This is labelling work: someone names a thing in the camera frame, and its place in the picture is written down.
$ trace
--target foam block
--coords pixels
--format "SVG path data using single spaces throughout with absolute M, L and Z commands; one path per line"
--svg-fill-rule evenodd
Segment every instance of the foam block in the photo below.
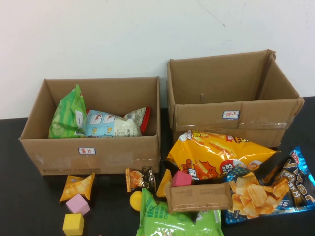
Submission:
M 81 236 L 83 234 L 84 219 L 81 213 L 66 214 L 63 222 L 63 232 L 66 236 Z
M 65 204 L 72 213 L 81 213 L 82 215 L 84 215 L 90 210 L 89 204 L 79 193 L 71 198 L 69 201 L 67 201 Z
M 172 187 L 191 185 L 192 176 L 178 171 L 172 180 Z

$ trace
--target yellow snack bag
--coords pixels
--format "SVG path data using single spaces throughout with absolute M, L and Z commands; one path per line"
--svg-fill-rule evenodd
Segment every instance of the yellow snack bag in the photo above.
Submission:
M 179 137 L 167 160 L 200 180 L 223 177 L 237 166 L 256 170 L 274 153 L 239 137 L 189 130 Z
M 157 196 L 161 198 L 166 198 L 165 186 L 172 179 L 172 175 L 169 169 L 166 169 L 163 179 L 159 184 L 157 189 Z
M 89 200 L 94 177 L 94 172 L 87 178 L 68 176 L 59 202 L 69 200 L 78 193 L 84 195 Z

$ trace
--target cardboard box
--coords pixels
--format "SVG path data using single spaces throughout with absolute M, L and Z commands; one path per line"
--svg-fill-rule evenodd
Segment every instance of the cardboard box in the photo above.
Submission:
M 200 210 L 232 209 L 228 182 L 180 187 L 165 186 L 169 213 Z
M 170 60 L 168 110 L 173 139 L 200 130 L 277 147 L 304 99 L 271 50 Z
M 47 139 L 59 101 L 75 84 L 81 88 L 86 108 L 124 116 L 150 106 L 142 137 Z M 42 175 L 123 174 L 125 168 L 152 166 L 160 161 L 159 78 L 44 80 L 20 138 Z M 92 154 L 80 154 L 80 148 Z

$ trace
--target yellow round object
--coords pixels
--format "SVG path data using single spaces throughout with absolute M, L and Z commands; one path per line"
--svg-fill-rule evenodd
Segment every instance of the yellow round object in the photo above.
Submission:
M 141 199 L 142 199 L 142 192 L 135 191 L 130 196 L 130 205 L 133 209 L 140 211 L 141 210 Z

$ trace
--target green snack bag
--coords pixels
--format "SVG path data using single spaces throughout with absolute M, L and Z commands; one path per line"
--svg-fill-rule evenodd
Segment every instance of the green snack bag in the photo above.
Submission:
M 151 193 L 143 188 L 140 227 L 137 236 L 223 236 L 221 211 L 200 211 L 196 223 L 190 212 L 168 213 L 166 202 L 157 204 Z
M 84 136 L 86 119 L 81 89 L 75 85 L 75 89 L 61 99 L 51 122 L 48 138 L 80 138 Z

